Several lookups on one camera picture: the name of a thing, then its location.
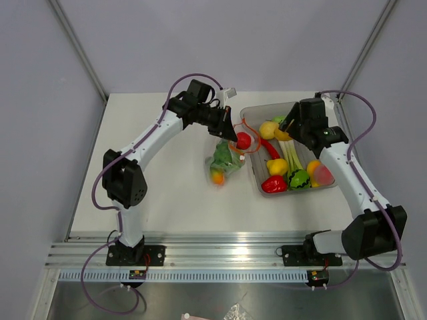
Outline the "clear zip top bag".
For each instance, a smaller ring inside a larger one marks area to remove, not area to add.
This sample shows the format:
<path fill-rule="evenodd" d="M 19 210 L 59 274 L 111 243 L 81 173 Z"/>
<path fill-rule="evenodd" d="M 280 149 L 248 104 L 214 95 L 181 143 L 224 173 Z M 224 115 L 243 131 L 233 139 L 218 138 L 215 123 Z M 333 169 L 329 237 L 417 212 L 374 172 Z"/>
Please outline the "clear zip top bag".
<path fill-rule="evenodd" d="M 231 175 L 246 164 L 246 159 L 261 147 L 260 134 L 246 117 L 234 124 L 233 129 L 237 142 L 214 138 L 207 149 L 204 169 L 207 180 L 214 187 L 222 187 Z"/>

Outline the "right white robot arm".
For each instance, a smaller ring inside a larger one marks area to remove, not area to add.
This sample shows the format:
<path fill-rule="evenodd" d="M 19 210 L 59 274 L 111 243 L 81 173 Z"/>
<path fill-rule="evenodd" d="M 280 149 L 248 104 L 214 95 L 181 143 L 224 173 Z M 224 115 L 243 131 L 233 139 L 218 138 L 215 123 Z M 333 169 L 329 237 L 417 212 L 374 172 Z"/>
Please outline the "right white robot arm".
<path fill-rule="evenodd" d="M 397 268 L 402 260 L 401 238 L 407 213 L 402 206 L 391 205 L 369 180 L 354 157 L 354 144 L 340 127 L 329 125 L 325 101 L 316 95 L 294 103 L 279 128 L 326 166 L 353 217 L 342 231 L 306 235 L 304 259 L 318 264 L 327 254 L 340 254 L 370 262 L 374 256 L 395 251 L 396 262 L 389 270 Z"/>

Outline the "toy green orange mango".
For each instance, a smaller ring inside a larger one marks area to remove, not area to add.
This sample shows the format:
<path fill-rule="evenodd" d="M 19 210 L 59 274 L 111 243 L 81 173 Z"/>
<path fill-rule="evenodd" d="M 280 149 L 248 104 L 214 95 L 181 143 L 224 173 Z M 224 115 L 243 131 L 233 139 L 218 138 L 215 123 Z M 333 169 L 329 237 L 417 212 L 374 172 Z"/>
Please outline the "toy green orange mango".
<path fill-rule="evenodd" d="M 212 169 L 209 171 L 209 176 L 214 185 L 223 185 L 225 182 L 225 174 L 221 170 Z"/>

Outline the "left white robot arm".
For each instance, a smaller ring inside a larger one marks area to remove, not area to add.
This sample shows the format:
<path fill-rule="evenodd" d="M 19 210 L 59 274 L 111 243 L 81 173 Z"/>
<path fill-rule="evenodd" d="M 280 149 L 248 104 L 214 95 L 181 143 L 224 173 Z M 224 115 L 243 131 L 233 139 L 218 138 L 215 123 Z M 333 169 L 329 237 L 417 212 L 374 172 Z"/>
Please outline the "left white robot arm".
<path fill-rule="evenodd" d="M 121 151 L 108 150 L 103 157 L 102 187 L 118 211 L 118 235 L 109 256 L 137 265 L 145 258 L 145 239 L 136 207 L 147 193 L 143 172 L 158 151 L 173 137 L 194 123 L 207 127 L 210 135 L 236 142 L 228 99 L 234 88 L 218 92 L 196 76 L 188 88 L 167 99 L 155 123 Z"/>

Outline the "toy napa cabbage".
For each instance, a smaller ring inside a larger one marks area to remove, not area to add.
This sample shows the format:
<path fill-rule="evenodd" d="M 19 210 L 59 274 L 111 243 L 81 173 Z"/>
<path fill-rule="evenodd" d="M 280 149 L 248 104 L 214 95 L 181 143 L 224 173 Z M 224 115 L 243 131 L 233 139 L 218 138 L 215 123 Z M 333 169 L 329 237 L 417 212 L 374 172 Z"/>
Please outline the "toy napa cabbage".
<path fill-rule="evenodd" d="M 241 169 L 245 163 L 246 161 L 241 159 L 238 152 L 229 148 L 226 140 L 220 140 L 216 144 L 209 168 L 221 170 L 225 175 L 231 175 Z"/>

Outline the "toy yellow potato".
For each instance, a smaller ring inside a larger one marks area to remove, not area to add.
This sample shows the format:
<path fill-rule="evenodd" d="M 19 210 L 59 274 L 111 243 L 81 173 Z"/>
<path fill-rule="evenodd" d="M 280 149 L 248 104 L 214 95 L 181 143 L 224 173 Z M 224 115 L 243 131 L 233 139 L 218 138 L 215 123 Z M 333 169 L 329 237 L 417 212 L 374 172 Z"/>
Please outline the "toy yellow potato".
<path fill-rule="evenodd" d="M 285 131 L 281 131 L 279 129 L 274 130 L 274 137 L 278 141 L 291 141 L 292 138 L 289 136 L 289 134 Z"/>

